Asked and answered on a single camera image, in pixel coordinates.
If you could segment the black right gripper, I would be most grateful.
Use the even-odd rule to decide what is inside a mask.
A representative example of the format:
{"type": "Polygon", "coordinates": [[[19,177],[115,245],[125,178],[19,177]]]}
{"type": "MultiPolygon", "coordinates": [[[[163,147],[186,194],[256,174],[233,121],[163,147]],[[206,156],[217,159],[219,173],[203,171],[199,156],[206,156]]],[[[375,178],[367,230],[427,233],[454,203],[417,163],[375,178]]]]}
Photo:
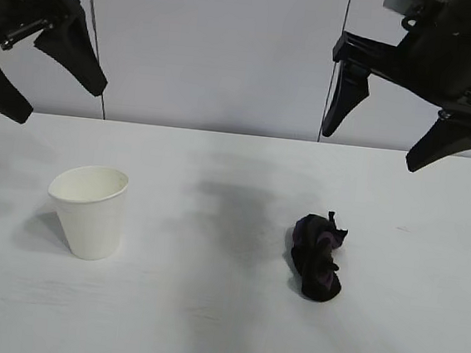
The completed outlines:
{"type": "Polygon", "coordinates": [[[446,111],[406,155],[414,173],[471,150],[471,0],[412,0],[403,11],[405,37],[393,46],[343,32],[332,51],[340,64],[321,132],[330,137],[369,92],[375,75],[446,111]]]}

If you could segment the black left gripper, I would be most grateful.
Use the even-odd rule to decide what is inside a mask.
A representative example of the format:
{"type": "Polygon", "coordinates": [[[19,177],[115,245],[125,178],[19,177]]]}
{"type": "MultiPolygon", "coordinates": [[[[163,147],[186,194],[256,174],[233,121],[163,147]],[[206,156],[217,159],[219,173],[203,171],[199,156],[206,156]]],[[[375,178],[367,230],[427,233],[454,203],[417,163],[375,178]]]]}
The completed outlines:
{"type": "MultiPolygon", "coordinates": [[[[10,50],[37,32],[36,49],[66,68],[94,97],[102,95],[108,80],[91,45],[79,0],[0,0],[2,49],[10,50]]],[[[30,102],[0,68],[0,114],[23,124],[32,112],[30,102]]]]}

